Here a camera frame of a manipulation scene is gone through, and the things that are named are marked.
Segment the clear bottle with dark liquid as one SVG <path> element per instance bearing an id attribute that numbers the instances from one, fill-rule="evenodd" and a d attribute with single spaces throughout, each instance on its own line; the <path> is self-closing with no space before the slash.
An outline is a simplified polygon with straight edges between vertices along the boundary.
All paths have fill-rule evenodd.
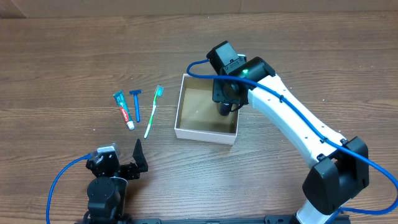
<path id="1" fill-rule="evenodd" d="M 218 112 L 222 116 L 228 116 L 231 112 L 233 104 L 218 103 Z"/>

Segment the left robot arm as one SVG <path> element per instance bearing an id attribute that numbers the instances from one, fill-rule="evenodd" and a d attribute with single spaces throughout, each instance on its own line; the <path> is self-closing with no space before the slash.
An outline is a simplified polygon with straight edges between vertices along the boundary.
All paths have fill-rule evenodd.
<path id="1" fill-rule="evenodd" d="M 132 223 L 131 216 L 124 212 L 128 182 L 148 171 L 141 140 L 134 146 L 134 162 L 122 165 L 119 156 L 115 143 L 101 146 L 90 154 L 86 168 L 95 179 L 87 188 L 88 211 L 83 223 Z"/>

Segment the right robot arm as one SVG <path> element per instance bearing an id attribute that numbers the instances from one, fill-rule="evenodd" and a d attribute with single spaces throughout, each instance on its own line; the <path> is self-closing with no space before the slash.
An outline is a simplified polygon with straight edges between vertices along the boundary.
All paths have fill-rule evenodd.
<path id="1" fill-rule="evenodd" d="M 263 59 L 208 56 L 216 72 L 213 101 L 250 105 L 267 116 L 299 150 L 310 171 L 302 190 L 306 201 L 292 223 L 333 223 L 343 205 L 369 185 L 368 147 L 332 130 L 288 91 Z"/>

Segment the white cardboard box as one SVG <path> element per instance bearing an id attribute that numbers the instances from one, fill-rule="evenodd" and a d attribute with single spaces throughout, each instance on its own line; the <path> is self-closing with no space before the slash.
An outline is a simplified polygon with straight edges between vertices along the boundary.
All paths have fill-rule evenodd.
<path id="1" fill-rule="evenodd" d="M 212 100 L 213 81 L 183 74 L 174 124 L 176 137 L 233 145 L 239 126 L 239 113 L 219 114 Z"/>

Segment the Colgate toothpaste tube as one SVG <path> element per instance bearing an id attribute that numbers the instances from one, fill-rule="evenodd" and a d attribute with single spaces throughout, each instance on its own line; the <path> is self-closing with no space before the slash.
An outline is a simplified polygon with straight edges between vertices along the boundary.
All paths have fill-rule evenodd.
<path id="1" fill-rule="evenodd" d="M 134 130 L 135 129 L 134 122 L 131 118 L 129 108 L 127 106 L 123 91 L 119 90 L 113 96 L 114 96 L 114 99 L 116 100 L 116 103 L 121 111 L 121 114 L 123 116 L 123 119 L 124 119 L 127 127 L 129 128 L 129 130 Z"/>

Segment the blue disposable razor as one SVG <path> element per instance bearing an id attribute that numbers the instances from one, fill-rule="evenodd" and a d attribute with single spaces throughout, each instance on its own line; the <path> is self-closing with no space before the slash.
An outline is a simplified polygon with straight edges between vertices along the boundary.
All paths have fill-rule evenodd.
<path id="1" fill-rule="evenodd" d="M 139 123 L 141 121 L 140 109 L 139 109 L 139 100 L 138 95 L 142 93 L 142 90 L 131 90 L 129 92 L 130 95 L 134 97 L 134 108 L 136 114 L 136 121 Z"/>

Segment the green white toothbrush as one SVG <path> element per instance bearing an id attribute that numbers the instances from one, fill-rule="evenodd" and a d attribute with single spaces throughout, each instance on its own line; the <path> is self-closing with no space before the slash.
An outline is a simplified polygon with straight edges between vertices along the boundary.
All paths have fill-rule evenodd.
<path id="1" fill-rule="evenodd" d="M 164 87 L 162 85 L 157 85 L 157 87 L 155 89 L 155 92 L 154 92 L 154 99 L 153 99 L 153 102 L 152 102 L 152 111 L 151 111 L 151 114 L 150 114 L 150 118 L 149 118 L 149 122 L 148 122 L 148 125 L 147 125 L 147 128 L 146 128 L 146 131 L 144 133 L 144 138 L 145 139 L 147 139 L 147 137 L 148 137 L 148 135 L 150 133 L 150 129 L 152 127 L 153 118 L 154 118 L 155 110 L 156 110 L 156 107 L 157 107 L 157 99 L 158 99 L 158 97 L 161 97 L 163 95 L 163 92 L 164 92 Z"/>

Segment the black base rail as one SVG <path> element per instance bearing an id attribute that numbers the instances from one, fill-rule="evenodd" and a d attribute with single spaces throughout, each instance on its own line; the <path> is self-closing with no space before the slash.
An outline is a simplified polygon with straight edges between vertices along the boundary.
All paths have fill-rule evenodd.
<path id="1" fill-rule="evenodd" d="M 221 219 L 183 219 L 161 220 L 158 218 L 110 221 L 117 224 L 299 224 L 293 215 L 266 215 L 264 218 L 221 218 Z"/>

